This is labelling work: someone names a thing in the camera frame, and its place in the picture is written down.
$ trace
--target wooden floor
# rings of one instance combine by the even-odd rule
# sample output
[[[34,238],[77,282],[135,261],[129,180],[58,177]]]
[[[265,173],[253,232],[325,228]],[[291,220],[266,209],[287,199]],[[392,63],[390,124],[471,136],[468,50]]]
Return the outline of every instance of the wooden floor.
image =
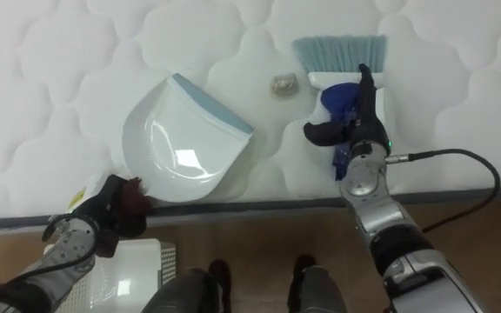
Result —
[[[408,207],[422,226],[472,203]],[[215,258],[231,266],[234,312],[285,312],[295,258],[309,253],[337,281],[351,313],[382,312],[380,280],[344,212],[150,229],[147,237],[177,245],[179,270],[207,267]],[[501,198],[484,211],[429,234],[465,280],[501,313]],[[44,247],[39,234],[0,236],[0,282],[33,262]]]

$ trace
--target white quilted mattress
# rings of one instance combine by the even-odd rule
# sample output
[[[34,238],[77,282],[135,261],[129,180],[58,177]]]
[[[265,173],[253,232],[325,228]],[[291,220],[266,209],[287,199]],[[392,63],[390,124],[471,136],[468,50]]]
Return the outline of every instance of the white quilted mattress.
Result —
[[[93,174],[124,170],[124,119],[179,72],[254,129],[205,203],[338,196],[307,143],[315,92],[291,50],[315,35],[386,34],[396,152],[464,148],[501,174],[501,0],[0,0],[0,217],[63,212]],[[297,74],[292,98],[271,79]],[[445,156],[389,169],[391,192],[474,190]]]

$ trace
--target white dustpan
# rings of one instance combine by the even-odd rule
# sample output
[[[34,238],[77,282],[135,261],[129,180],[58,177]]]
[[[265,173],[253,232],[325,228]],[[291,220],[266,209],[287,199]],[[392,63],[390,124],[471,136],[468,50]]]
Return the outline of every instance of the white dustpan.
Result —
[[[188,202],[208,195],[252,136],[252,128],[179,74],[129,114],[123,153],[148,196]]]

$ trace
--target white container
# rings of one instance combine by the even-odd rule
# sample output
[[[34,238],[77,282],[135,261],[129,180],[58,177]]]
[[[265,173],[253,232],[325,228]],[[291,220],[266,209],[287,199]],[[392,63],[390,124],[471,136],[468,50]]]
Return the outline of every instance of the white container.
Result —
[[[94,269],[73,286],[57,312],[140,312],[156,291],[175,277],[175,263],[172,243],[120,241],[115,256],[96,257]]]

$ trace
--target foot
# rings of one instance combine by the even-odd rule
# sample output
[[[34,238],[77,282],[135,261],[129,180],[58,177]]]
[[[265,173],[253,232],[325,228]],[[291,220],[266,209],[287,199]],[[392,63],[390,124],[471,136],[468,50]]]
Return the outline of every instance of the foot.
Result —
[[[222,287],[223,313],[231,313],[231,273],[229,265],[224,260],[214,260],[210,263],[208,273]]]
[[[309,255],[301,255],[295,261],[293,266],[293,280],[289,288],[287,297],[287,307],[289,313],[297,313],[301,310],[301,287],[303,286],[304,270],[310,266],[316,265],[314,257]]]

